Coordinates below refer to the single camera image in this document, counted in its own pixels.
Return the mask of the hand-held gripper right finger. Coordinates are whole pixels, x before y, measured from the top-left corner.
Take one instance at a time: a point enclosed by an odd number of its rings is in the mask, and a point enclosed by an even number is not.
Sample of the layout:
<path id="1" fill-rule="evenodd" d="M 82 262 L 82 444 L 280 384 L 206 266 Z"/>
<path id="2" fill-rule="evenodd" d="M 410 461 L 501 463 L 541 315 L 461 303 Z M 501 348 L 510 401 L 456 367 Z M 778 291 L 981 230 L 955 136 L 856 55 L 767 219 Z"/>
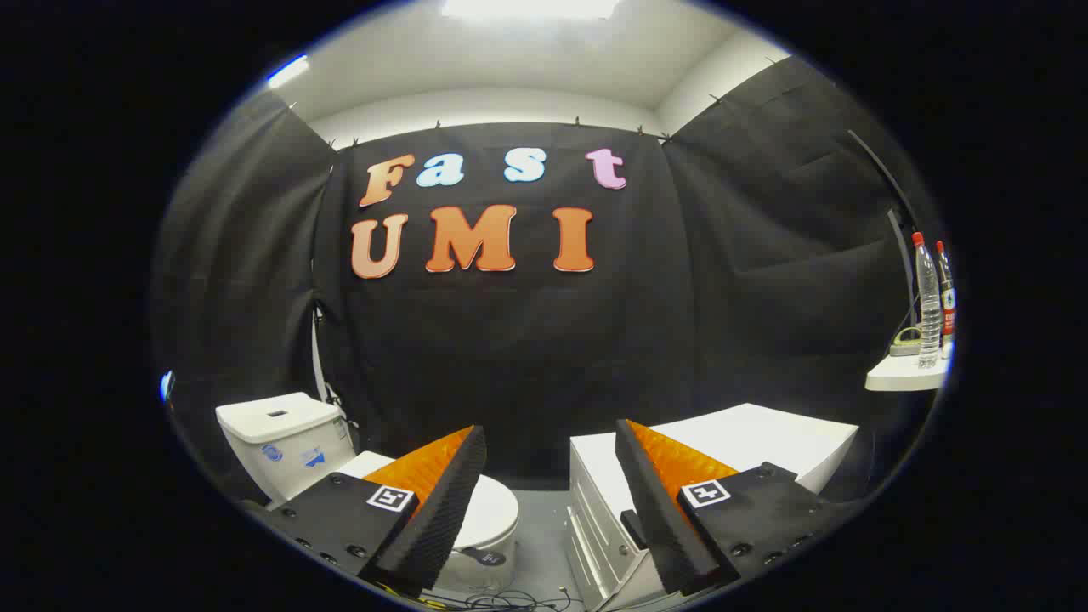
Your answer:
<path id="1" fill-rule="evenodd" d="M 840 521 L 784 467 L 739 470 L 642 423 L 615 423 L 615 457 L 668 595 L 753 580 Z"/>

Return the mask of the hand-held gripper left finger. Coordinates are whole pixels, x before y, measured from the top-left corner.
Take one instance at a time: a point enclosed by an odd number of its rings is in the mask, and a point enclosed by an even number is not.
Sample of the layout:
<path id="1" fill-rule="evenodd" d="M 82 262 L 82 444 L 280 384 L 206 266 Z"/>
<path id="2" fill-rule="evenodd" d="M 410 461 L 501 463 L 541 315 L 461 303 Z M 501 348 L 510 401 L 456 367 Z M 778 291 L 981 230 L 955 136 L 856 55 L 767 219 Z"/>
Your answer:
<path id="1" fill-rule="evenodd" d="M 418 597 L 452 555 L 486 458 L 485 428 L 467 426 L 368 475 L 331 472 L 279 507 L 242 507 L 331 570 Z"/>

